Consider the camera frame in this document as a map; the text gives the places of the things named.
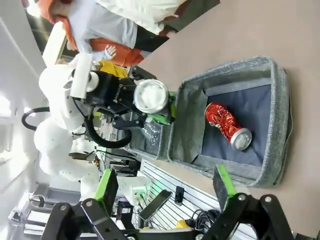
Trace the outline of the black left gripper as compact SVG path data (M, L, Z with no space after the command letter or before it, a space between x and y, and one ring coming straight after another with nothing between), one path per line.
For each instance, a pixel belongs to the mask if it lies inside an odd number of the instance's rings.
M87 104L112 112L112 126L116 129L144 128L145 123L156 122L160 125L170 125L175 121L172 115L144 114L136 119L125 120L120 115L135 111L134 91L135 81L157 79L157 77L138 65L133 65L129 77L119 78L110 73L95 71L98 76L97 87L87 93Z

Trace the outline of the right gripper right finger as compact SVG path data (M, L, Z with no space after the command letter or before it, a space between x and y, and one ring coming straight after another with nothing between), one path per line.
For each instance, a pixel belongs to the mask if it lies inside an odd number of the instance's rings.
M213 174L213 188L221 213L204 234L205 240L230 240L239 224L250 225L258 240L293 240L294 236L275 195L259 199L237 192L226 168L218 165Z

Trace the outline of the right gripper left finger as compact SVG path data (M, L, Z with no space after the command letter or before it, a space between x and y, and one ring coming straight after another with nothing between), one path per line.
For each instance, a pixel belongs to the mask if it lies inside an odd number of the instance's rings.
M76 205L56 203L42 233L42 240L77 240L82 233L94 232L99 240L125 240L127 237L111 219L118 191L114 170L105 170L93 198Z

